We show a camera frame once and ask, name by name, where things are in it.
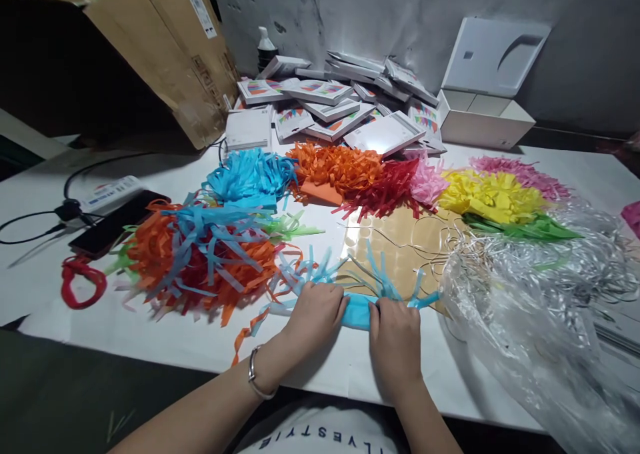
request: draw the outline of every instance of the hand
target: hand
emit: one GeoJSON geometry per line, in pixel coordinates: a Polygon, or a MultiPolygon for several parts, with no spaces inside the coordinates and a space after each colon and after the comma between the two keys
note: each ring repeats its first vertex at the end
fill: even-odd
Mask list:
{"type": "Polygon", "coordinates": [[[342,286],[336,284],[305,284],[282,330],[290,354],[302,361],[329,340],[349,303],[344,294],[342,286]]]}
{"type": "Polygon", "coordinates": [[[424,383],[420,368],[420,314],[404,302],[386,297],[370,303],[369,313],[373,370],[395,405],[424,383]]]}

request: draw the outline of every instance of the red cable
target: red cable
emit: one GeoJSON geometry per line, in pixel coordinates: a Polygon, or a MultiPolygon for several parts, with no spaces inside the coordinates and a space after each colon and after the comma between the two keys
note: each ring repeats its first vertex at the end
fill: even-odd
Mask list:
{"type": "Polygon", "coordinates": [[[89,267],[90,260],[83,256],[72,256],[62,262],[62,299],[72,309],[86,309],[94,305],[107,290],[107,277],[103,272],[89,267]],[[83,302],[78,302],[71,290],[71,281],[76,274],[84,276],[95,284],[95,294],[83,302]]]}

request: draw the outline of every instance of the power strip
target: power strip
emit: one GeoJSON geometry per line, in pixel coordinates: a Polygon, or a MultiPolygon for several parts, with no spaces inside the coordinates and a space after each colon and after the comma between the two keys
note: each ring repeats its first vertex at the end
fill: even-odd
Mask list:
{"type": "Polygon", "coordinates": [[[114,183],[99,187],[84,199],[78,199],[80,209],[86,214],[106,215],[146,188],[137,177],[126,176],[114,183]]]}

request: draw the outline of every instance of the silver bracelet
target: silver bracelet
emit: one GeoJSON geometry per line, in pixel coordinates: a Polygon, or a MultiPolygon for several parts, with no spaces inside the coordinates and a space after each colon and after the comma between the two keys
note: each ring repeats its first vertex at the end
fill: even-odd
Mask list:
{"type": "Polygon", "coordinates": [[[253,366],[253,361],[255,359],[256,352],[258,352],[258,349],[260,349],[262,346],[263,346],[262,344],[257,345],[251,351],[251,356],[249,358],[249,384],[253,388],[255,393],[258,394],[258,396],[262,397],[262,399],[264,399],[265,401],[268,401],[270,399],[273,399],[273,396],[275,396],[276,392],[278,392],[278,388],[276,387],[274,392],[272,392],[271,394],[264,394],[264,392],[262,392],[260,389],[258,389],[258,387],[255,385],[255,382],[254,382],[255,381],[255,368],[253,366]]]}

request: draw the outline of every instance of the smartphone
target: smartphone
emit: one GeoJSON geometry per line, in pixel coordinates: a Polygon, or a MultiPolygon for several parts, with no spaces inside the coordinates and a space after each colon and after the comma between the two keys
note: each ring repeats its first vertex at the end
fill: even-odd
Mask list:
{"type": "Polygon", "coordinates": [[[147,206],[157,200],[171,202],[170,198],[153,191],[142,191],[126,204],[118,207],[95,226],[92,226],[69,243],[71,250],[90,259],[99,259],[113,247],[124,233],[124,226],[139,225],[152,211],[147,206]]]}

